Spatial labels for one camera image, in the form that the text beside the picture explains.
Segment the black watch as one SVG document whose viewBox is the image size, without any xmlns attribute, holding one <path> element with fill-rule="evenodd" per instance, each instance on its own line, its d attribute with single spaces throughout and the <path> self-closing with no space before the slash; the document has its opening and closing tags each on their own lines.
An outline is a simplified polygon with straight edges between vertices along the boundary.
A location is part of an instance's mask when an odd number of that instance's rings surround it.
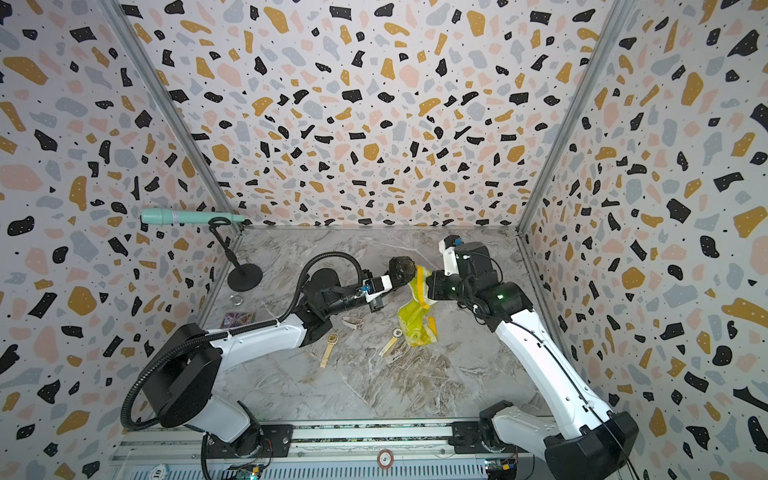
<svg viewBox="0 0 768 480">
<path fill-rule="evenodd" d="M 398 256 L 389 260 L 387 275 L 394 288 L 407 285 L 413 280 L 416 274 L 417 266 L 410 257 Z"/>
</svg>

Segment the yellow green white cloth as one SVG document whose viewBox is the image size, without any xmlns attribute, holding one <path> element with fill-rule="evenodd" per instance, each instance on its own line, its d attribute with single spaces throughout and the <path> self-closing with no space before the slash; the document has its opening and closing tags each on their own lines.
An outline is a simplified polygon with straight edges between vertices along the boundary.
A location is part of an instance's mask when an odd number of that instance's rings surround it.
<svg viewBox="0 0 768 480">
<path fill-rule="evenodd" d="M 435 300 L 428 298 L 426 281 L 431 272 L 422 266 L 416 267 L 416 275 L 408 283 L 411 300 L 398 310 L 399 327 L 403 338 L 411 347 L 425 346 L 438 341 L 437 327 L 431 308 Z"/>
</svg>

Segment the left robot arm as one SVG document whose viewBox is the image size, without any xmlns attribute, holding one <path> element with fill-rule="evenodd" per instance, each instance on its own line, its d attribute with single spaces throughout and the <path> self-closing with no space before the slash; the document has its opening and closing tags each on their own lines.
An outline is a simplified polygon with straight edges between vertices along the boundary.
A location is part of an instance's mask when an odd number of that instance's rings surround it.
<svg viewBox="0 0 768 480">
<path fill-rule="evenodd" d="M 256 453 L 262 448 L 262 427 L 242 402 L 215 394 L 218 374 L 327 337 L 332 316 L 362 305 L 380 310 L 384 296 L 415 274 L 416 265 L 408 257 L 390 259 L 386 273 L 373 276 L 347 253 L 316 255 L 302 269 L 280 317 L 229 329 L 206 331 L 194 323 L 177 329 L 129 389 L 120 409 L 123 428 L 186 426 L 222 442 L 239 457 Z"/>
</svg>

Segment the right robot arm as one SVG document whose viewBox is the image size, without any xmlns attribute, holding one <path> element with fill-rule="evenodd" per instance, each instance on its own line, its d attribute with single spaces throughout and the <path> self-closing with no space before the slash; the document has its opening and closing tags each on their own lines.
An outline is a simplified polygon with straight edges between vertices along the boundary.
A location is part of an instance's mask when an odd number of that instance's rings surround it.
<svg viewBox="0 0 768 480">
<path fill-rule="evenodd" d="M 433 301 L 454 301 L 512 351 L 552 414 L 530 415 L 500 401 L 479 415 L 479 439 L 489 451 L 516 446 L 542 459 L 556 479 L 637 476 L 630 452 L 639 428 L 627 412 L 615 412 L 583 380 L 550 337 L 524 291 L 502 278 L 500 266 L 480 242 L 449 235 L 439 243 L 443 267 L 426 280 Z"/>
</svg>

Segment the black microphone stand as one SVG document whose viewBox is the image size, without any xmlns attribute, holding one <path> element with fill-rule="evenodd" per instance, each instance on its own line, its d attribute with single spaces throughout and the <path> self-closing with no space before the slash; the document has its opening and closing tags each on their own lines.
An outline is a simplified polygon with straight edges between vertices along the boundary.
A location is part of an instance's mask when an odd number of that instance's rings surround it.
<svg viewBox="0 0 768 480">
<path fill-rule="evenodd" d="M 261 283 L 263 279 L 263 271 L 255 264 L 239 262 L 237 255 L 231 250 L 227 241 L 219 233 L 220 227 L 231 225 L 232 221 L 223 216 L 215 216 L 208 221 L 211 234 L 222 246 L 226 259 L 232 265 L 232 270 L 227 276 L 227 284 L 229 288 L 234 292 L 247 292 Z"/>
</svg>

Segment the small framed picture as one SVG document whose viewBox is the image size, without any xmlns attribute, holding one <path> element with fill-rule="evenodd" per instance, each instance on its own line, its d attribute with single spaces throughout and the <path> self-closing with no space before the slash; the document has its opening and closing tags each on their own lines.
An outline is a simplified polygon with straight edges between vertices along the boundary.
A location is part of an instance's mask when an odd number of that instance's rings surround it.
<svg viewBox="0 0 768 480">
<path fill-rule="evenodd" d="M 251 324 L 254 321 L 252 312 L 227 312 L 224 314 L 221 328 L 231 329 Z"/>
</svg>

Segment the red white round sticker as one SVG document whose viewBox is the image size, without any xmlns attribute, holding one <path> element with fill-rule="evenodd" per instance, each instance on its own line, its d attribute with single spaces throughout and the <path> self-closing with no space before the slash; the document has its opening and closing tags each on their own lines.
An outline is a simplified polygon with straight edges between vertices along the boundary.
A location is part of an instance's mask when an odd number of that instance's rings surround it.
<svg viewBox="0 0 768 480">
<path fill-rule="evenodd" d="M 390 469 L 394 464 L 394 455 L 388 449 L 381 450 L 377 455 L 377 464 L 382 470 Z"/>
</svg>

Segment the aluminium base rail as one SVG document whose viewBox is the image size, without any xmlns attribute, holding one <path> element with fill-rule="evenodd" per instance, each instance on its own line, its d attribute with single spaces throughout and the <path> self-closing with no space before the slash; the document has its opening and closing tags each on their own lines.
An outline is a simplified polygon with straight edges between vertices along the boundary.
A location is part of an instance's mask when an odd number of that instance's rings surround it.
<svg viewBox="0 0 768 480">
<path fill-rule="evenodd" d="M 261 450 L 239 457 L 187 429 L 130 433 L 108 464 L 108 479 L 556 479 L 516 446 L 489 451 L 479 419 L 265 422 Z M 388 449 L 394 464 L 382 470 Z"/>
</svg>

